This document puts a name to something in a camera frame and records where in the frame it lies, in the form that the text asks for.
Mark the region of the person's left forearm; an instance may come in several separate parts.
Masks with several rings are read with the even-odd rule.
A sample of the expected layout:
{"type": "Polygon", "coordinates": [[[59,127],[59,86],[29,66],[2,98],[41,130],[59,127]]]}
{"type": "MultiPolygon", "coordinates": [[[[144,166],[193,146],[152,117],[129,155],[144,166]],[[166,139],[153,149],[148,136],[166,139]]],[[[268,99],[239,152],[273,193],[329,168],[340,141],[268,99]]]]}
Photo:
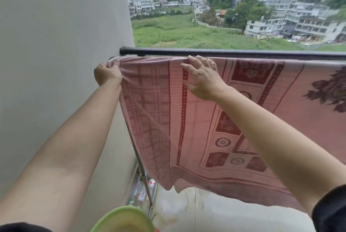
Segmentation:
{"type": "Polygon", "coordinates": [[[119,80],[104,82],[42,145],[0,200],[0,226],[69,229],[104,150],[120,91],[119,80]]]}

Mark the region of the white plastic bottle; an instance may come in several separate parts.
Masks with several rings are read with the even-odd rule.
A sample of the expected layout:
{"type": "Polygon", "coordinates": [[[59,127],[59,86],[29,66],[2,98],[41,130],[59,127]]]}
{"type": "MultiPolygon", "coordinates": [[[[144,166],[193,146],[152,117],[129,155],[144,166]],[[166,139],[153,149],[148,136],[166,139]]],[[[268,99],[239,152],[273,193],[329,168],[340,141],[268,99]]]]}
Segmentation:
{"type": "Polygon", "coordinates": [[[128,205],[141,207],[142,204],[148,199],[146,187],[141,180],[141,178],[137,178],[135,185],[132,189],[132,193],[130,199],[128,201],[128,205]]]}

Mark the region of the person's left hand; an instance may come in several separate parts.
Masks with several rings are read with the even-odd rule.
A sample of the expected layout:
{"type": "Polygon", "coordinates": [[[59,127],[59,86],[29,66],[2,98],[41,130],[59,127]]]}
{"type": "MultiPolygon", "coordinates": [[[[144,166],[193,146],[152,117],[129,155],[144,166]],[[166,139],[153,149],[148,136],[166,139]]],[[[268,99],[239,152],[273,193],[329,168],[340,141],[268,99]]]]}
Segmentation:
{"type": "Polygon", "coordinates": [[[99,86],[104,85],[109,81],[114,83],[116,86],[119,86],[123,79],[120,67],[114,66],[113,68],[108,68],[108,61],[99,64],[94,69],[93,74],[99,86]]]}

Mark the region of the person's right hand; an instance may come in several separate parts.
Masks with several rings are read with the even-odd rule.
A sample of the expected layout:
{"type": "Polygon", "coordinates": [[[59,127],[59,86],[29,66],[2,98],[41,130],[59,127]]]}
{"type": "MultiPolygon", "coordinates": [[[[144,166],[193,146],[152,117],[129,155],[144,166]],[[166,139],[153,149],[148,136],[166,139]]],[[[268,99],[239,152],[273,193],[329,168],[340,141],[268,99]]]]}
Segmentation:
{"type": "Polygon", "coordinates": [[[182,63],[184,71],[188,73],[188,79],[183,80],[185,86],[186,81],[192,82],[201,90],[201,96],[196,96],[202,100],[217,101],[230,87],[223,81],[219,73],[208,72],[208,59],[206,59],[205,72],[188,72],[188,64],[182,63]]]}

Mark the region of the pink patterned bedsheet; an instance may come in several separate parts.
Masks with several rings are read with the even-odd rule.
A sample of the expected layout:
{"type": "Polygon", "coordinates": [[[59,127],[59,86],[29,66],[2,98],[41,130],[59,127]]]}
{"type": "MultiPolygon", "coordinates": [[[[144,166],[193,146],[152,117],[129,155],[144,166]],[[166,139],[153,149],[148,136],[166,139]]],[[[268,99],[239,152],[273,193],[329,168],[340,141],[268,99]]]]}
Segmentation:
{"type": "MultiPolygon", "coordinates": [[[[303,208],[212,101],[183,85],[182,57],[120,58],[120,104],[151,177],[246,203],[303,208]]],[[[212,58],[227,85],[346,164],[346,62],[212,58]]]]}

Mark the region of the black left sleeve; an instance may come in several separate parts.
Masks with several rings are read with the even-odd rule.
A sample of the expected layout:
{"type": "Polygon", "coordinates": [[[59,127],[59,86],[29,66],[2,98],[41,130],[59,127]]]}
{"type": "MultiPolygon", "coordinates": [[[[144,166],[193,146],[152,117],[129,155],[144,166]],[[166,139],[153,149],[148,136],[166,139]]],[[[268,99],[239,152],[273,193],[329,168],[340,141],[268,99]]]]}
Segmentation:
{"type": "Polygon", "coordinates": [[[26,222],[17,222],[0,225],[0,232],[50,232],[50,230],[26,222]]]}

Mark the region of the green crop field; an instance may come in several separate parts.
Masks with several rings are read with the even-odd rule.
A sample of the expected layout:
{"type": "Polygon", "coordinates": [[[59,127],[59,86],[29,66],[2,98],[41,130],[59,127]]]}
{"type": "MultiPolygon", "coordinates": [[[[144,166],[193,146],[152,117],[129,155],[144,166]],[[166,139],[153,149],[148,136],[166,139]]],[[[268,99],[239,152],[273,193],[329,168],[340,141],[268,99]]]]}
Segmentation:
{"type": "Polygon", "coordinates": [[[250,37],[228,28],[210,28],[192,20],[193,15],[163,16],[132,20],[136,47],[197,48],[224,50],[305,50],[346,52],[343,43],[289,42],[287,39],[262,36],[250,37]]]}

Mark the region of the black sleeve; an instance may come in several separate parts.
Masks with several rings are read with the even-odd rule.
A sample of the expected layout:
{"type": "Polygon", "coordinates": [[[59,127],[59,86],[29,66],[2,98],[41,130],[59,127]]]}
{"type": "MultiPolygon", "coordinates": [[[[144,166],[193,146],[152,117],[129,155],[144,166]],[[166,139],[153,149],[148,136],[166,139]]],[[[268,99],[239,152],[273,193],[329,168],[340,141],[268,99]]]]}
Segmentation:
{"type": "Polygon", "coordinates": [[[50,230],[26,222],[17,222],[0,225],[0,232],[50,232],[50,230]]]}
{"type": "Polygon", "coordinates": [[[311,218],[316,232],[346,232],[346,184],[324,195],[311,218]]]}

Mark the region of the green plastic basin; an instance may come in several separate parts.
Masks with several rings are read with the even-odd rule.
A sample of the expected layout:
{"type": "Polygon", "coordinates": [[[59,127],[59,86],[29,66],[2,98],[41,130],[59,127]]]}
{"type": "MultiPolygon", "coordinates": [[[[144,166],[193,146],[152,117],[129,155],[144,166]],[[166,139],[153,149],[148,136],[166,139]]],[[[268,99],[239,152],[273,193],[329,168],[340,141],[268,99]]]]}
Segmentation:
{"type": "Polygon", "coordinates": [[[104,215],[90,232],[156,232],[153,222],[141,208],[122,206],[104,215]]]}

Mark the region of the black balcony railing bar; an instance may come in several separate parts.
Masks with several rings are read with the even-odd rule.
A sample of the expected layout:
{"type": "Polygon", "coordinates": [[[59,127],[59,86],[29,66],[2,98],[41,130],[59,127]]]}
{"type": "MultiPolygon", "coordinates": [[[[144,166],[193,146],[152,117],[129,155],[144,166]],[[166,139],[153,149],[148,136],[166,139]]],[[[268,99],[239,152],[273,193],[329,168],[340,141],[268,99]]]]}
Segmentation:
{"type": "Polygon", "coordinates": [[[346,52],[319,52],[319,51],[285,51],[285,50],[225,50],[225,49],[194,49],[194,48],[148,48],[126,47],[119,49],[121,56],[196,56],[216,58],[241,59],[295,59],[302,61],[340,61],[346,62],[346,52]]]}

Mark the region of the cluster of white buildings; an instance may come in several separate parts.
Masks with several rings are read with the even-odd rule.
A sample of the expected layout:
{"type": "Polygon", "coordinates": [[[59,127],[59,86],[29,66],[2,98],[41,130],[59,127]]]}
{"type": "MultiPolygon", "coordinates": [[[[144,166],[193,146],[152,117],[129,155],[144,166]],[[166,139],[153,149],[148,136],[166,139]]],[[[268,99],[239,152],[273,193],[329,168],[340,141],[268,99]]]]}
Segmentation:
{"type": "MultiPolygon", "coordinates": [[[[287,39],[289,42],[335,43],[346,40],[346,9],[331,10],[327,7],[301,3],[297,0],[259,0],[266,6],[274,6],[269,18],[249,20],[245,30],[226,27],[224,25],[225,9],[211,9],[202,6],[195,7],[192,20],[210,28],[228,28],[250,37],[276,37],[287,39]]],[[[168,11],[166,14],[150,14],[149,17],[186,15],[182,11],[168,11]]]]}

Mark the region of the metal drying rack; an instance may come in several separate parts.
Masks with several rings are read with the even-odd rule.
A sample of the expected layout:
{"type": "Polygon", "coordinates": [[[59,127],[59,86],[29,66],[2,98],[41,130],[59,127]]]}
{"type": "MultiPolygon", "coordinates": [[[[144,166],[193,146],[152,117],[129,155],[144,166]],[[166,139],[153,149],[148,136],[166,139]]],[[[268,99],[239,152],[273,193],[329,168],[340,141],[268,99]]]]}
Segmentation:
{"type": "Polygon", "coordinates": [[[121,111],[124,117],[124,121],[128,130],[128,134],[130,137],[130,141],[135,153],[136,157],[136,164],[132,173],[131,180],[129,182],[127,192],[125,194],[125,201],[124,204],[127,206],[135,206],[136,202],[139,202],[139,205],[136,207],[141,208],[142,204],[144,203],[145,200],[139,201],[139,195],[137,194],[138,192],[141,193],[142,188],[145,188],[145,195],[144,198],[148,199],[149,206],[148,206],[148,217],[150,218],[151,221],[153,221],[155,214],[153,213],[154,210],[154,204],[155,204],[155,199],[156,199],[156,194],[158,191],[158,183],[155,183],[153,188],[150,188],[149,181],[150,181],[150,176],[148,175],[142,160],[140,158],[140,155],[138,153],[138,150],[136,148],[134,138],[132,136],[131,130],[130,130],[130,125],[127,122],[126,116],[125,116],[125,109],[123,108],[124,105],[120,105],[121,111]]]}

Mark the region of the black right sleeve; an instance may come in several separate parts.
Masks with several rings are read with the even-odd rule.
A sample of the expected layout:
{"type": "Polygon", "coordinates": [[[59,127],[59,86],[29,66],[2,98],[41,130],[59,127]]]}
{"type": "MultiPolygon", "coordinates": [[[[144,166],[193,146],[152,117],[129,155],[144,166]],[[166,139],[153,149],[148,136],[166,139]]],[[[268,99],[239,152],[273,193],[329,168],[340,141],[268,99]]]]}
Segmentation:
{"type": "Polygon", "coordinates": [[[346,232],[346,184],[324,195],[311,218],[316,232],[346,232]]]}

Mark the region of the person's right forearm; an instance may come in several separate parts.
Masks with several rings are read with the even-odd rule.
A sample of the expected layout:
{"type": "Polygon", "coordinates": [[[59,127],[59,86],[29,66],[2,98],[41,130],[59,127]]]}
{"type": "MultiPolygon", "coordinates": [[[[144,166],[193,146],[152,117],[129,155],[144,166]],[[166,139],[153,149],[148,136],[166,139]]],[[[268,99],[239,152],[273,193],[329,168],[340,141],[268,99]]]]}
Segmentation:
{"type": "Polygon", "coordinates": [[[346,165],[277,116],[225,84],[210,96],[309,215],[324,195],[346,185],[346,165]]]}

